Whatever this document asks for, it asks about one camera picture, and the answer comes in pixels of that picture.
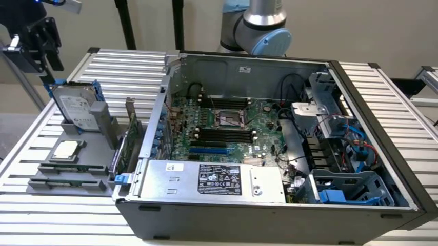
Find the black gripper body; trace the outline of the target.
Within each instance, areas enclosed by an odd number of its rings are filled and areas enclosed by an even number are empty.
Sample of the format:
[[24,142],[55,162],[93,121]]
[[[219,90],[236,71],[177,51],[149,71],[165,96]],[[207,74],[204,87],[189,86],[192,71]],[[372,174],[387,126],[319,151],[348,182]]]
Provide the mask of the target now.
[[53,17],[45,17],[23,28],[20,40],[33,51],[59,54],[61,39]]

